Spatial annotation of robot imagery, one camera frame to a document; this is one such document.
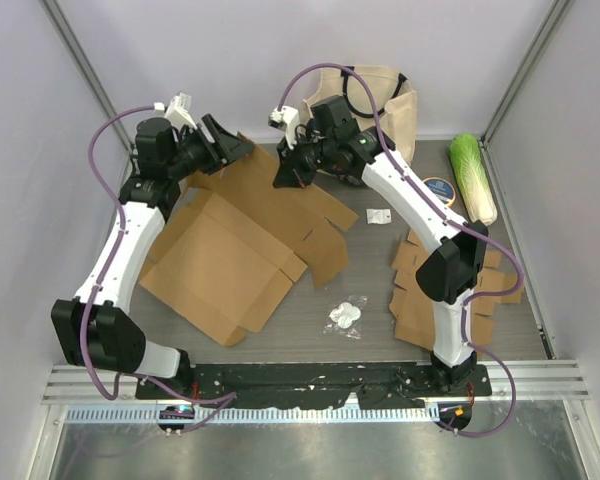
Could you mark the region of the large cardboard box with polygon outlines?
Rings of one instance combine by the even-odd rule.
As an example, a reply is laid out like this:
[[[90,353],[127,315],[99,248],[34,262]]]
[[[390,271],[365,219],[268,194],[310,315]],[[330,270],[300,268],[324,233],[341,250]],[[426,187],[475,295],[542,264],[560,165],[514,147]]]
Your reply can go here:
[[[305,273],[315,286],[349,263],[357,214],[319,186],[276,188],[264,148],[187,179],[192,198],[154,241],[140,285],[223,347],[260,332]]]

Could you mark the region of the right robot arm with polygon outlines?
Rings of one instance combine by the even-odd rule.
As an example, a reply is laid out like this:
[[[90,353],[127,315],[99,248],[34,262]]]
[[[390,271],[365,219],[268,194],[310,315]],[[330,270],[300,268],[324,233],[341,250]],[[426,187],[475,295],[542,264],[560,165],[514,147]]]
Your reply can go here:
[[[275,108],[270,126],[284,134],[276,146],[276,188],[306,188],[319,171],[359,179],[379,193],[406,221],[427,253],[415,273],[433,307],[435,325],[431,380],[452,395],[463,388],[477,365],[463,303],[473,294],[484,263],[488,234],[480,222],[467,222],[446,207],[420,180],[379,125],[360,129],[343,97],[316,103],[302,123],[297,109]]]

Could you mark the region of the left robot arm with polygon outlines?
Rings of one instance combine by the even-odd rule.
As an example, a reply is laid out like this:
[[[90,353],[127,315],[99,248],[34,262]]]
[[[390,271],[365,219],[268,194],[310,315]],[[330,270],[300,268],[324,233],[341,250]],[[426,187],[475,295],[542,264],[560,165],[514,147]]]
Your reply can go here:
[[[253,151],[252,144],[222,128],[211,115],[196,125],[173,114],[137,124],[134,159],[137,167],[114,192],[115,221],[91,273],[69,300],[51,309],[66,361],[83,367],[101,395],[108,392],[100,370],[146,381],[138,389],[161,389],[180,399],[191,392],[193,369],[186,351],[149,341],[130,318],[131,297],[154,241],[163,231],[180,194],[180,183],[191,174],[212,175]]]

